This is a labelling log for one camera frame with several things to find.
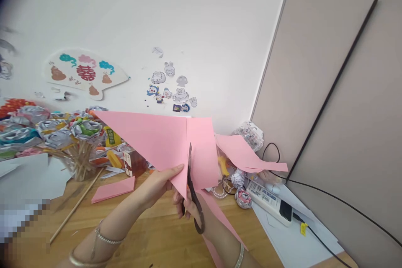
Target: silver bracelet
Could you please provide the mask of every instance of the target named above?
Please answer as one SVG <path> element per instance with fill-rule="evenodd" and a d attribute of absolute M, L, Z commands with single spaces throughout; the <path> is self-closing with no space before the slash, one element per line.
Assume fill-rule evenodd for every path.
<path fill-rule="evenodd" d="M 114 245 L 114 244 L 120 244 L 121 242 L 123 242 L 124 240 L 125 240 L 125 238 L 123 239 L 123 240 L 120 240 L 120 241 L 113 241 L 113 240 L 111 240 L 111 239 L 108 239 L 108 238 L 106 238 L 106 237 L 104 237 L 103 235 L 101 235 L 101 224 L 102 224 L 102 221 L 100 221 L 99 222 L 99 225 L 98 225 L 98 227 L 95 229 L 95 239 L 94 239 L 94 241 L 93 241 L 93 248 L 92 248 L 92 253 L 91 253 L 91 259 L 94 259 L 95 258 L 95 247 L 96 247 L 96 239 L 97 238 L 99 238 L 101 241 L 104 241 L 105 243 L 108 243 L 108 244 L 111 244 L 111 245 Z"/>
<path fill-rule="evenodd" d="M 240 268 L 242 261 L 243 261 L 243 256 L 244 256 L 244 246 L 242 243 L 240 243 L 240 255 L 239 255 L 239 259 L 237 260 L 235 268 Z"/>

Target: wooden desk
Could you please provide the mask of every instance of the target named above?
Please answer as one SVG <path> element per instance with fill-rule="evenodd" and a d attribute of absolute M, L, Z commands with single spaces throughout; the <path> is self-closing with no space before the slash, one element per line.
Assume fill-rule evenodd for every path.
<path fill-rule="evenodd" d="M 81 205 L 67 222 L 51 246 L 50 237 L 74 207 L 90 184 L 89 181 L 70 180 L 62 197 L 51 201 L 50 206 L 38 219 L 27 227 L 10 245 L 12 266 L 21 268 L 54 267 L 89 232 L 106 217 L 128 194 L 91 204 L 96 189 L 105 184 L 124 179 L 125 174 L 98 179 Z M 139 177 L 136 187 L 146 179 Z M 218 200 L 222 211 L 236 229 L 251 254 L 263 267 L 283 267 L 254 211 L 241 209 L 233 198 Z M 345 252 L 339 255 L 352 267 L 357 267 Z M 167 192 L 151 209 L 145 211 L 134 224 L 126 240 L 115 252 L 109 267 L 215 267 L 211 255 L 198 235 L 191 219 L 177 219 L 172 205 L 172 192 Z M 330 258 L 316 268 L 344 267 Z"/>

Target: pink paper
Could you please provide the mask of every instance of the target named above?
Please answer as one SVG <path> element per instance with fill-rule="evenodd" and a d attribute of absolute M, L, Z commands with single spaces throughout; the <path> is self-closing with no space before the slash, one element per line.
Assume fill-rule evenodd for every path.
<path fill-rule="evenodd" d="M 157 170 L 183 163 L 184 169 L 170 181 L 184 198 L 187 198 L 190 142 L 193 148 L 191 179 L 194 187 L 202 189 L 218 185 L 218 159 L 211 119 L 112 111 L 96 114 Z"/>
<path fill-rule="evenodd" d="M 216 144 L 239 169 L 248 173 L 259 173 L 262 170 L 287 172 L 286 163 L 267 162 L 258 158 L 252 148 L 240 135 L 216 135 Z"/>
<path fill-rule="evenodd" d="M 192 147 L 191 180 L 196 191 L 218 186 L 219 166 L 211 119 L 190 118 L 187 141 Z"/>
<path fill-rule="evenodd" d="M 96 115 L 158 171 L 184 164 L 170 181 L 187 198 L 186 118 L 113 111 L 99 111 Z"/>
<path fill-rule="evenodd" d="M 117 197 L 134 190 L 135 178 L 130 177 L 119 182 L 98 187 L 91 203 L 100 202 L 106 199 Z"/>
<path fill-rule="evenodd" d="M 200 190 L 197 191 L 197 193 L 199 193 L 205 200 L 205 202 L 207 203 L 209 209 L 212 211 L 212 213 L 215 215 L 215 217 L 218 218 L 218 220 L 226 226 L 227 229 L 230 230 L 230 232 L 236 237 L 236 239 L 243 244 L 244 248 L 248 251 L 247 247 L 244 245 L 242 239 L 240 239 L 239 235 L 236 233 L 235 229 L 233 228 L 233 226 L 230 224 L 230 222 L 228 221 L 228 219 L 226 218 L 225 214 L 222 212 L 222 210 L 220 209 L 219 205 L 215 202 L 215 199 L 213 196 L 211 196 L 208 192 L 204 191 L 204 190 Z M 202 236 L 204 238 L 205 244 L 209 250 L 209 253 L 212 256 L 212 259 L 214 260 L 215 266 L 217 268 L 223 268 L 223 262 L 221 260 L 221 258 L 218 255 L 218 252 L 216 251 L 215 246 L 208 241 L 204 236 Z"/>

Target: pink paper scrap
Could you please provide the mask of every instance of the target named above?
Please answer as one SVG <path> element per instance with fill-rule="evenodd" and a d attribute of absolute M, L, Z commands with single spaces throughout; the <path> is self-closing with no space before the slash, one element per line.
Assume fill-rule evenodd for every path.
<path fill-rule="evenodd" d="M 244 248 L 248 251 L 248 249 L 247 249 L 246 245 L 244 245 L 242 239 L 240 239 L 239 235 L 236 233 L 235 229 L 230 224 L 229 220 L 226 218 L 225 214 L 222 212 L 219 205 L 215 202 L 214 197 L 211 196 L 208 192 L 206 192 L 204 190 L 197 191 L 197 193 L 199 193 L 204 198 L 209 209 L 212 211 L 212 213 L 215 215 L 215 217 L 218 218 L 218 220 L 223 225 L 225 225 L 228 230 L 230 230 L 230 232 L 236 237 L 236 239 L 240 243 L 243 244 Z M 204 236 L 202 236 L 202 237 L 204 238 L 204 241 L 209 250 L 209 253 L 212 256 L 212 259 L 214 260 L 215 266 L 217 268 L 224 268 L 223 262 L 222 262 L 221 258 L 219 257 L 215 246 L 209 240 L 207 240 Z"/>
<path fill-rule="evenodd" d="M 252 148 L 240 135 L 216 135 L 216 144 L 239 169 L 248 173 L 259 173 L 262 170 L 287 172 L 286 163 L 267 162 L 258 158 Z"/>
<path fill-rule="evenodd" d="M 135 177 L 130 177 L 115 183 L 98 187 L 91 203 L 100 202 L 106 199 L 117 197 L 134 190 Z"/>

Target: yellow package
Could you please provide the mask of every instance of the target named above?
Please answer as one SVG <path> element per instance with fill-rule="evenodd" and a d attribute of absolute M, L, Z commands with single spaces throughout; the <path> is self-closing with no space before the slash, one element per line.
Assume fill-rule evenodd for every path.
<path fill-rule="evenodd" d="M 121 144 L 121 138 L 115 131 L 108 126 L 105 126 L 103 129 L 106 132 L 106 147 L 114 147 Z"/>

